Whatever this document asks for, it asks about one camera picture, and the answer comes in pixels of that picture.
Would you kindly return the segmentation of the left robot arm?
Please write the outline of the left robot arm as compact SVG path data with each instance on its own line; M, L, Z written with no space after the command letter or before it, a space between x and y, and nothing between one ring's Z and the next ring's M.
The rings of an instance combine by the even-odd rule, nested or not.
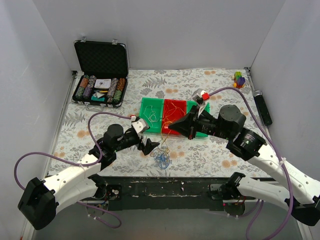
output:
M110 125L81 160L45 179L31 179L18 209L35 230L41 230L70 205L85 198L103 199L107 183L98 173L116 160L117 152L135 146L146 156L159 146L159 142L144 139L143 132L147 129L142 120L133 122L127 130L119 124Z

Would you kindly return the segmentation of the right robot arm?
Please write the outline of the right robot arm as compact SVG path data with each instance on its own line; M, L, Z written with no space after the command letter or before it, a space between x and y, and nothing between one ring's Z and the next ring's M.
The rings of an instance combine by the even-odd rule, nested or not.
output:
M244 127L246 116L235 105L223 106L217 118L207 111L198 114L193 106L184 117L168 128L192 140L203 133L227 140L226 148L235 156L260 168L277 185L259 182L243 173L235 172L228 181L212 190L217 199L231 200L240 196L253 197L285 210L293 204L291 216L307 226L320 220L320 182L304 174L285 159L278 159L266 140Z

